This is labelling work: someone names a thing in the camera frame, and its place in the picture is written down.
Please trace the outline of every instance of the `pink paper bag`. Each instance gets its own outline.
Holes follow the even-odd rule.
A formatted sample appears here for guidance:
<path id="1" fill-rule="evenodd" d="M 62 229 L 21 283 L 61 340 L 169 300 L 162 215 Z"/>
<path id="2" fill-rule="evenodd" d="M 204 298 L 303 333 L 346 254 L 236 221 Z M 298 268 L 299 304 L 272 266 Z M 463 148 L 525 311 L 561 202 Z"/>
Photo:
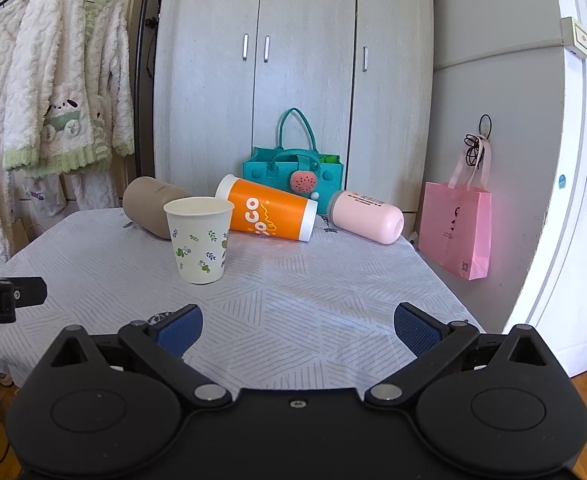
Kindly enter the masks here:
<path id="1" fill-rule="evenodd" d="M 478 142 L 480 153 L 485 150 L 481 187 L 471 188 L 480 154 L 467 183 L 458 184 L 465 167 L 463 153 L 449 184 L 427 182 L 418 239 L 421 252 L 465 280 L 486 277 L 491 253 L 491 193 L 487 191 L 491 147 L 482 136 Z"/>

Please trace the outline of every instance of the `wall switch box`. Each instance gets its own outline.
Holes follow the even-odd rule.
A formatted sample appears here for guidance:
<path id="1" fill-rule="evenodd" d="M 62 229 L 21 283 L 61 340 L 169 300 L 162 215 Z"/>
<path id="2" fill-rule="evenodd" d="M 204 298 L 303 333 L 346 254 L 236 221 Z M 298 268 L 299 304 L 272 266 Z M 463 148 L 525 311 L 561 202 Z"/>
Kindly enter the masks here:
<path id="1" fill-rule="evenodd" d="M 576 56 L 587 59 L 587 28 L 571 16 L 560 20 L 560 28 L 562 44 Z"/>

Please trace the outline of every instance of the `pink thermos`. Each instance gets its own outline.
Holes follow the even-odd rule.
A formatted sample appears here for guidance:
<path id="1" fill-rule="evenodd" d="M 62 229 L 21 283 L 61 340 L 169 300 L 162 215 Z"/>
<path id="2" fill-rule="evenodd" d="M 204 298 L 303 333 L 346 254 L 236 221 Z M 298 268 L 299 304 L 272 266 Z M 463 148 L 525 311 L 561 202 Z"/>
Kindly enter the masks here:
<path id="1" fill-rule="evenodd" d="M 396 206 L 352 191 L 336 191 L 328 213 L 336 227 L 381 244 L 394 243 L 405 225 Z"/>

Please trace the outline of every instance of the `metal bolt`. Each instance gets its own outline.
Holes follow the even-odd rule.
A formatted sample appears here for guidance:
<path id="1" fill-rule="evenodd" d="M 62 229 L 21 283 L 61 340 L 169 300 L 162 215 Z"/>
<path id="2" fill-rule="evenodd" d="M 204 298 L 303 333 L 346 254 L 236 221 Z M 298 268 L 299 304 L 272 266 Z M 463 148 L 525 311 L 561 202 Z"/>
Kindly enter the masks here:
<path id="1" fill-rule="evenodd" d="M 227 390 L 220 384 L 201 384 L 194 390 L 194 395 L 200 400 L 220 400 L 226 393 Z"/>
<path id="2" fill-rule="evenodd" d="M 395 384 L 376 384 L 369 391 L 378 400 L 396 400 L 402 395 L 402 390 Z"/>

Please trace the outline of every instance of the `wardrobe door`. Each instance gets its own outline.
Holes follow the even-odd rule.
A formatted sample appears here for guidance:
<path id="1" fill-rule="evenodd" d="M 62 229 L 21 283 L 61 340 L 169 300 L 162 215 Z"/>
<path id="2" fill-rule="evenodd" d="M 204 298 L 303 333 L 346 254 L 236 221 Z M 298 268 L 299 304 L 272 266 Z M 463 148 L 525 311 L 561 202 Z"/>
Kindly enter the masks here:
<path id="1" fill-rule="evenodd" d="M 156 177 L 212 195 L 251 156 L 259 0 L 162 0 L 154 81 Z"/>
<path id="2" fill-rule="evenodd" d="M 355 0 L 260 0 L 254 146 L 273 148 L 280 117 L 295 106 L 320 152 L 346 161 L 354 27 Z M 301 122 L 287 122 L 284 141 L 285 148 L 308 147 Z"/>
<path id="3" fill-rule="evenodd" d="M 416 212 L 433 77 L 433 0 L 358 0 L 347 187 Z"/>

